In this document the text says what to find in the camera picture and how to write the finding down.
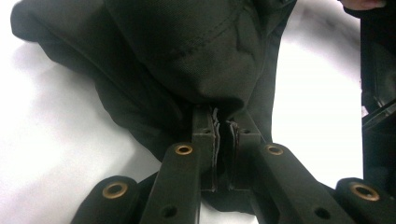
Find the round hole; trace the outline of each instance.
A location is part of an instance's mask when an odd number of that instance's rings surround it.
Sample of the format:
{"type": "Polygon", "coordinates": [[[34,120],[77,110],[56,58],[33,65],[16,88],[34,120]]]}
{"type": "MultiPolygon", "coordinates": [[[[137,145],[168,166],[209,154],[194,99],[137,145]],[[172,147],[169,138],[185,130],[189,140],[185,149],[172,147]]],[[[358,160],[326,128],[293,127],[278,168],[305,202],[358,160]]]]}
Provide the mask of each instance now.
{"type": "Polygon", "coordinates": [[[239,130],[240,133],[250,133],[250,130],[248,129],[241,129],[239,130]]]}
{"type": "Polygon", "coordinates": [[[330,213],[324,208],[315,209],[315,214],[322,219],[330,219],[330,213]]]}
{"type": "Polygon", "coordinates": [[[169,218],[174,217],[177,214],[177,208],[173,205],[168,205],[161,211],[163,217],[169,218]]]}
{"type": "Polygon", "coordinates": [[[115,194],[117,192],[120,192],[121,190],[122,190],[121,185],[114,185],[114,186],[111,186],[107,191],[111,194],[115,194]]]}
{"type": "Polygon", "coordinates": [[[128,185],[123,182],[112,182],[106,185],[102,191],[102,195],[107,199],[116,199],[124,195],[127,189],[128,185]]]}
{"type": "Polygon", "coordinates": [[[190,153],[192,153],[192,147],[184,145],[178,146],[176,147],[176,153],[182,156],[189,155],[190,153]]]}
{"type": "Polygon", "coordinates": [[[276,156],[279,156],[283,153],[283,149],[278,147],[268,147],[268,151],[276,156]]]}
{"type": "Polygon", "coordinates": [[[379,194],[374,189],[361,183],[352,182],[350,185],[350,189],[355,195],[364,200],[371,202],[379,200],[379,194]]]}

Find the white background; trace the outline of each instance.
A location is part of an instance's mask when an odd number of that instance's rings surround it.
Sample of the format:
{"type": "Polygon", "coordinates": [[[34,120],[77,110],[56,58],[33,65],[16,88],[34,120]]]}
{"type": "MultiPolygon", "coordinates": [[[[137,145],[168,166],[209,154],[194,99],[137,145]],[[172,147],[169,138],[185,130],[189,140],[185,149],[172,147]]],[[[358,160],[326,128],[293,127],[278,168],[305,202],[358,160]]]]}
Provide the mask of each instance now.
{"type": "MultiPolygon", "coordinates": [[[[102,179],[160,164],[113,123],[90,80],[14,37],[1,1],[0,223],[69,223],[102,179]]],[[[359,21],[335,0],[300,0],[283,36],[274,140],[330,187],[362,176],[359,21]]],[[[202,206],[201,223],[256,223],[202,206]]]]}

